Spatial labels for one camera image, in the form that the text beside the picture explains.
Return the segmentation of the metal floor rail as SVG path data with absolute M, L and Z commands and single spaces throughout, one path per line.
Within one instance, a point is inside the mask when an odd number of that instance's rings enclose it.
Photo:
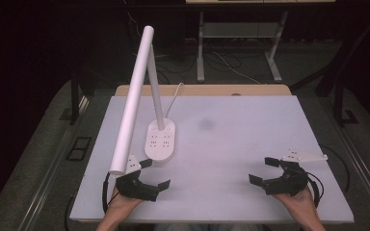
M 77 187 L 77 171 L 67 168 L 66 154 L 80 120 L 71 120 L 71 101 L 54 98 L 31 140 L 38 185 L 19 231 L 65 231 L 67 213 Z
M 346 101 L 346 110 L 354 113 L 356 122 L 339 125 L 332 115 L 332 105 L 327 98 L 319 99 L 328 125 L 337 136 L 337 153 L 348 161 L 349 188 L 345 195 L 352 208 L 356 224 L 370 227 L 370 116 L 355 99 Z

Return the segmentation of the white desk lamp with sockets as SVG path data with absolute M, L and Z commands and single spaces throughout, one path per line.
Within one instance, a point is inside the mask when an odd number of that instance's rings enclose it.
M 129 154 L 146 73 L 150 81 L 156 119 L 148 126 L 145 154 L 154 162 L 164 163 L 172 157 L 174 151 L 175 124 L 163 115 L 152 46 L 153 36 L 154 29 L 151 26 L 145 26 L 109 170 L 117 177 L 141 168 L 139 164 L 129 163 Z

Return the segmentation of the grey metal desk frame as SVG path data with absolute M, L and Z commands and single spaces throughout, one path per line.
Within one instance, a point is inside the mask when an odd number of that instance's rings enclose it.
M 203 41 L 205 39 L 271 39 L 272 47 L 264 53 L 276 83 L 282 82 L 275 55 L 287 20 L 288 11 L 281 13 L 278 22 L 209 22 L 204 12 L 198 17 L 197 81 L 205 81 Z

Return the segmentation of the white table cover board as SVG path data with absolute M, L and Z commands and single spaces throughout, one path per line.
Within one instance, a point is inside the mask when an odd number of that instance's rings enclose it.
M 119 131 L 126 97 L 112 97 L 70 213 L 79 221 L 103 218 L 102 184 Z M 265 166 L 295 150 L 323 153 L 296 96 L 177 96 L 168 118 L 176 126 L 173 157 L 141 172 L 145 184 L 171 179 L 156 202 L 144 202 L 127 222 L 286 223 L 284 207 L 249 174 L 271 179 L 282 169 Z M 142 97 L 130 153 L 146 159 L 145 135 L 155 119 L 150 96 Z M 324 223 L 354 222 L 354 215 L 326 161 L 300 163 L 323 183 L 318 206 Z

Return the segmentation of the person's right hand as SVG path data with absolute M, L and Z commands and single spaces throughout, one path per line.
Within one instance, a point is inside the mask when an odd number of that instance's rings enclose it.
M 292 217 L 305 217 L 317 214 L 313 196 L 309 188 L 305 188 L 296 195 L 290 195 L 288 193 L 275 194 L 274 198 L 285 206 Z

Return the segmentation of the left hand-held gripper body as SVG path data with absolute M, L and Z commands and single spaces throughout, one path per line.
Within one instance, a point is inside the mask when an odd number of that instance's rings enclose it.
M 116 179 L 115 186 L 123 196 L 155 201 L 159 194 L 158 188 L 147 185 L 139 179 L 141 170 L 140 161 L 134 155 L 130 155 L 126 174 Z

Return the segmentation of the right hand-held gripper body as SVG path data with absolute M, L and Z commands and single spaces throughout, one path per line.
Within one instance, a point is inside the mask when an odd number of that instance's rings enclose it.
M 307 184 L 313 187 L 314 193 L 319 194 L 317 184 L 309 179 L 308 172 L 305 171 L 300 163 L 326 161 L 328 157 L 325 154 L 314 154 L 304 151 L 290 149 L 289 152 L 280 159 L 280 166 L 283 170 L 279 178 L 263 181 L 263 189 L 266 194 L 289 193 L 296 195 L 302 191 Z

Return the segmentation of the person's left hand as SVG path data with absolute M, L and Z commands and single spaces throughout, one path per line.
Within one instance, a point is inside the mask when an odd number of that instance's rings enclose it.
M 141 203 L 141 199 L 123 196 L 117 188 L 114 188 L 107 212 L 130 215 Z

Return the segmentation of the black floor socket plate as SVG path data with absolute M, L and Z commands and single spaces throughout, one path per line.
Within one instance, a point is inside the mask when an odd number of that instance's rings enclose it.
M 91 137 L 77 137 L 66 155 L 68 161 L 83 161 L 90 147 Z

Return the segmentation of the black metal stand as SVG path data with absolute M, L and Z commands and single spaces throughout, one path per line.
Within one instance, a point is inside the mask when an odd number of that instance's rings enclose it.
M 68 120 L 74 125 L 80 115 L 82 100 L 91 96 L 95 90 L 95 82 L 86 68 L 78 68 L 71 72 L 70 77 L 70 107 L 64 110 L 60 120 Z
M 344 127 L 346 124 L 357 123 L 355 116 L 349 111 L 346 111 L 347 118 L 343 116 L 344 87 L 347 80 L 344 72 L 369 32 L 370 18 L 362 25 L 360 30 L 352 33 L 343 41 L 336 56 L 329 64 L 289 87 L 291 91 L 296 91 L 303 86 L 320 79 L 315 93 L 318 96 L 327 97 L 328 94 L 334 90 L 332 109 L 333 118 L 341 127 Z

